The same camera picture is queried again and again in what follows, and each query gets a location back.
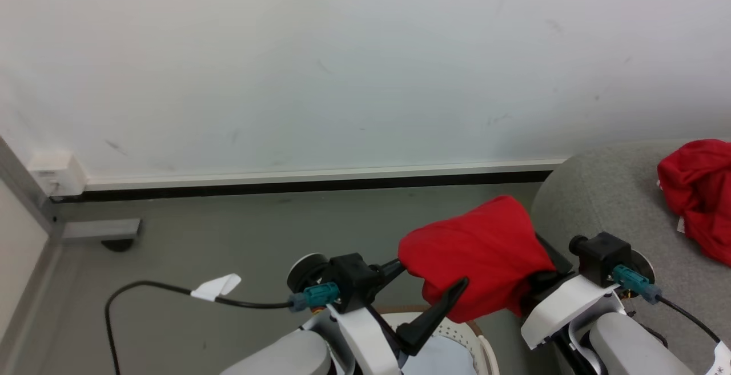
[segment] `power outlet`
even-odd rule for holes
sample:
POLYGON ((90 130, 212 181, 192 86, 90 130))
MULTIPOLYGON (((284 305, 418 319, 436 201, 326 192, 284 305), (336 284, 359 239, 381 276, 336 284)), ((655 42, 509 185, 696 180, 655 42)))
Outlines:
POLYGON ((47 196, 81 195, 86 187, 86 173, 71 153, 36 154, 28 171, 47 196))

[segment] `red cloth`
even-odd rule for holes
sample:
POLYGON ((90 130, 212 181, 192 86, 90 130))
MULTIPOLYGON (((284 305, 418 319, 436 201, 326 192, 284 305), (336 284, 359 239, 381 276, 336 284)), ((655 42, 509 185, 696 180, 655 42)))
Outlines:
POLYGON ((657 166, 665 200, 705 256, 731 266, 731 143, 701 139, 657 166))
POLYGON ((520 296, 528 290, 525 278, 556 270, 536 240, 527 212, 511 196, 411 232, 399 243, 399 260, 410 274, 425 280, 422 295, 431 304, 459 279, 469 278, 447 315, 455 322, 502 308, 520 315, 520 296))

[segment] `grey ottoman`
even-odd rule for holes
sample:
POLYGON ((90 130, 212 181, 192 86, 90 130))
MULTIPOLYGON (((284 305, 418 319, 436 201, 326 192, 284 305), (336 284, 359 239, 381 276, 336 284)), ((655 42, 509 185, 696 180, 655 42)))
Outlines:
MULTIPOLYGON (((731 342, 731 268, 702 255, 677 232, 678 216, 657 187, 657 165, 688 140, 619 144, 572 157, 554 171, 533 201, 536 231, 576 266, 575 235, 609 232, 650 260, 656 284, 669 300, 731 342)), ((666 305, 625 301, 640 323, 668 339, 669 349, 694 373, 713 363, 713 341, 666 305)))

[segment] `crumpled red cloth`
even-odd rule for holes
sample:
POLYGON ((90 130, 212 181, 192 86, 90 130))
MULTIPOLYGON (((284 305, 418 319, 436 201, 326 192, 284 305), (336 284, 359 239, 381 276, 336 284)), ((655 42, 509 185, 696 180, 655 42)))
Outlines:
POLYGON ((409 233, 399 243, 399 260, 410 274, 424 279, 422 295, 431 304, 459 279, 469 278, 447 315, 455 322, 502 308, 520 315, 520 297, 529 289, 525 278, 556 270, 528 213, 507 195, 409 233))
POLYGON ((668 206, 685 220, 686 236, 731 267, 731 143, 687 143, 660 162, 657 174, 668 206))

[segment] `grey floor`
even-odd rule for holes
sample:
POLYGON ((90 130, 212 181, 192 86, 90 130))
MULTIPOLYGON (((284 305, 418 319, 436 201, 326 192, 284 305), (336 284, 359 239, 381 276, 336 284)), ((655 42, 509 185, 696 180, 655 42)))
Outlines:
MULTIPOLYGON (((237 273, 229 296, 259 302, 285 300, 285 279, 306 253, 360 252, 369 263, 396 255, 399 239, 432 221, 508 193, 527 208, 537 183, 439 186, 365 191, 212 196, 125 203, 65 204, 71 221, 142 217, 129 252, 100 244, 63 249, 58 269, 29 334, 16 373, 112 374, 103 306, 118 287, 152 279, 195 287, 237 273)), ((400 276, 376 305, 423 304, 421 281, 400 276)), ((112 320, 122 373, 219 373, 308 319, 307 313, 252 311, 139 288, 118 298, 112 320)), ((519 321, 509 312, 478 324, 508 375, 557 373, 548 351, 523 346, 519 321)))

